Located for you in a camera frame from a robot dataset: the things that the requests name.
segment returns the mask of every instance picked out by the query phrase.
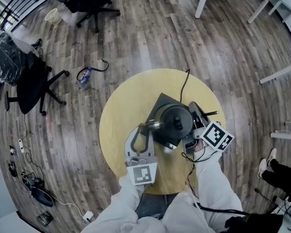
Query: shoe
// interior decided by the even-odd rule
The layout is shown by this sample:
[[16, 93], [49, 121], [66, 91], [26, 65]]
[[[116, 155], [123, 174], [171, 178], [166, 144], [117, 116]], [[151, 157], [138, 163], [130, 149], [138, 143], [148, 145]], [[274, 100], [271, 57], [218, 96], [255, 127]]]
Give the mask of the shoe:
[[16, 177], [17, 176], [17, 173], [16, 173], [16, 168], [15, 168], [14, 162], [13, 161], [10, 161], [9, 164], [8, 164], [8, 166], [9, 166], [9, 171], [10, 171], [11, 175], [13, 177]]
[[258, 178], [262, 178], [262, 173], [266, 170], [266, 159], [262, 159], [259, 164], [259, 172], [258, 172]]
[[268, 156], [268, 159], [267, 159], [267, 162], [266, 162], [267, 166], [271, 166], [271, 161], [273, 159], [276, 159], [276, 152], [277, 152], [277, 149], [272, 149], [272, 151], [270, 153], [270, 156]]

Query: sneaker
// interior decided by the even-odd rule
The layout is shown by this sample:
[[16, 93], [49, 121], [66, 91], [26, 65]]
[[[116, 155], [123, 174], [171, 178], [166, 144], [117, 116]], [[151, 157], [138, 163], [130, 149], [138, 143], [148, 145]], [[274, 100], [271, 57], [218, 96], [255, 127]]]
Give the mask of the sneaker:
[[276, 159], [276, 152], [277, 152], [277, 149], [272, 149], [270, 156], [268, 157], [267, 162], [266, 162], [267, 166], [271, 166], [271, 161], [273, 159]]
[[266, 159], [262, 159], [259, 164], [258, 178], [262, 178], [262, 173], [266, 170]]

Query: person's arm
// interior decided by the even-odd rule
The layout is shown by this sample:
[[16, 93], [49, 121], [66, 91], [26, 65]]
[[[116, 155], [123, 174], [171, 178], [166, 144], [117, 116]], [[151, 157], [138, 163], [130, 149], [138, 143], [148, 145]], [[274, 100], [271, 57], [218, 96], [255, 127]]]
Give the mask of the person's arm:
[[119, 184], [122, 188], [111, 197], [111, 204], [82, 233], [119, 232], [123, 224], [137, 222], [135, 210], [144, 192], [144, 185], [134, 186], [128, 174], [120, 178]]
[[[194, 159], [197, 160], [204, 152], [203, 145], [199, 144], [195, 151]], [[232, 190], [227, 177], [223, 174], [218, 163], [221, 156], [221, 152], [214, 153], [214, 150], [210, 146], [207, 146], [205, 147], [205, 154], [200, 160], [209, 157], [210, 159], [196, 164], [200, 204], [211, 209], [234, 209], [242, 211], [240, 199]], [[233, 215], [206, 211], [204, 211], [204, 215], [208, 225], [216, 232], [226, 231], [225, 222], [232, 216], [237, 216], [237, 214]]]

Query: white wall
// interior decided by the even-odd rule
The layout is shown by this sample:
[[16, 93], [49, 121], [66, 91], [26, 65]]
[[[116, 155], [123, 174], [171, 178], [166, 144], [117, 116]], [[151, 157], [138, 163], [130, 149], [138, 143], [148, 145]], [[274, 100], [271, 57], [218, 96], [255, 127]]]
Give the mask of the white wall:
[[0, 218], [0, 233], [39, 233], [21, 220], [16, 212]]

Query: white cloth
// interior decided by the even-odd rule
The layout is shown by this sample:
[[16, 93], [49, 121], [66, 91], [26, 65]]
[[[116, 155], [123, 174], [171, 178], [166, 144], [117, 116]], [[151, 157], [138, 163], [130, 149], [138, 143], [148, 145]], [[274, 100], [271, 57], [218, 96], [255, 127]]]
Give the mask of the white cloth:
[[[203, 151], [195, 153], [195, 159]], [[202, 159], [213, 150], [206, 147]], [[202, 206], [213, 209], [235, 209], [242, 211], [242, 205], [230, 187], [218, 163], [221, 153], [215, 153], [209, 160], [196, 165], [199, 200], [190, 190], [179, 193], [172, 201], [164, 217], [138, 219], [135, 210], [140, 202], [144, 186], [132, 185], [129, 176], [120, 178], [122, 187], [111, 198], [111, 204], [99, 217], [84, 228], [82, 233], [214, 233], [226, 231], [225, 222], [233, 214], [213, 213], [193, 206], [194, 200]]]

